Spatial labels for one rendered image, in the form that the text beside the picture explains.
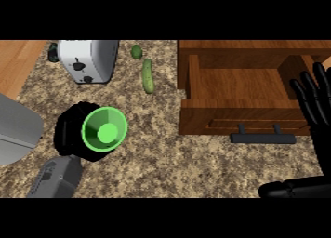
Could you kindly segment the wooden cabinet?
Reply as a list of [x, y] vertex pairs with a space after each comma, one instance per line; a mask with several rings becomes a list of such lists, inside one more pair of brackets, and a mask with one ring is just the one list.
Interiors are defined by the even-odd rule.
[[206, 69], [274, 69], [292, 56], [323, 62], [331, 57], [331, 40], [180, 40], [177, 43], [178, 88], [184, 89], [189, 56], [202, 57]]

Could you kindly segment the small dark object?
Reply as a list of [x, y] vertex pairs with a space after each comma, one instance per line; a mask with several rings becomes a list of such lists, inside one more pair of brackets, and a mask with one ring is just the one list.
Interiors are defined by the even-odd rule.
[[59, 62], [59, 57], [57, 57], [57, 44], [51, 43], [48, 46], [48, 61], [50, 62]]

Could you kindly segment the small green vegetable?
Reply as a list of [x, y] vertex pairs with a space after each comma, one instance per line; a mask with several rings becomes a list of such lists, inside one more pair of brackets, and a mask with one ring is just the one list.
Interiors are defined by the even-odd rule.
[[143, 50], [138, 45], [134, 45], [130, 50], [131, 57], [138, 60], [143, 56]]

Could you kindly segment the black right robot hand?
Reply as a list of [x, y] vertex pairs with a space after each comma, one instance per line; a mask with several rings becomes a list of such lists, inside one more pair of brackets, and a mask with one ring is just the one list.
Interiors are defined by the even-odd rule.
[[331, 198], [331, 67], [313, 63], [313, 75], [301, 72], [301, 81], [289, 80], [310, 127], [322, 175], [270, 182], [258, 188], [263, 199]]

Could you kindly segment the large grey appliance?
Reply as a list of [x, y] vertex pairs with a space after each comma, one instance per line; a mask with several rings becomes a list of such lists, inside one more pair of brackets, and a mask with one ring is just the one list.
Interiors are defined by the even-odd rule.
[[26, 156], [42, 130], [38, 113], [0, 93], [0, 165], [8, 165]]

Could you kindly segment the white silver toaster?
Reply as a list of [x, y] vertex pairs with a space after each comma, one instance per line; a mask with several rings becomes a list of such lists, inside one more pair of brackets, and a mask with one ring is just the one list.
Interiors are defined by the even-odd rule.
[[60, 40], [57, 57], [76, 84], [106, 84], [112, 77], [118, 40]]

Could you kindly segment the long green cucumber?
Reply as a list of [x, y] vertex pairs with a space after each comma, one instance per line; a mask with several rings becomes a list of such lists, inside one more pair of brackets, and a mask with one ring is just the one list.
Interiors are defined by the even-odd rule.
[[147, 94], [153, 93], [155, 85], [152, 78], [152, 61], [150, 59], [144, 59], [143, 61], [143, 89]]

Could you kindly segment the wooden drawer front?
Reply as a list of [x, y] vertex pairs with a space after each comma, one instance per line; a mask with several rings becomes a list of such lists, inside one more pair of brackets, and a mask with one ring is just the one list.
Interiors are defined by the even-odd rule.
[[239, 132], [273, 133], [274, 125], [283, 134], [308, 136], [308, 125], [294, 100], [271, 99], [183, 99], [180, 135], [229, 135]]

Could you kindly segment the green cup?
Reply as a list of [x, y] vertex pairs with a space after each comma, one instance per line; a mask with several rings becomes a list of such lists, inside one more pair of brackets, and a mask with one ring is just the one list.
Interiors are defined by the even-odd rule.
[[81, 127], [82, 142], [94, 152], [110, 152], [127, 137], [127, 117], [113, 107], [100, 107]]

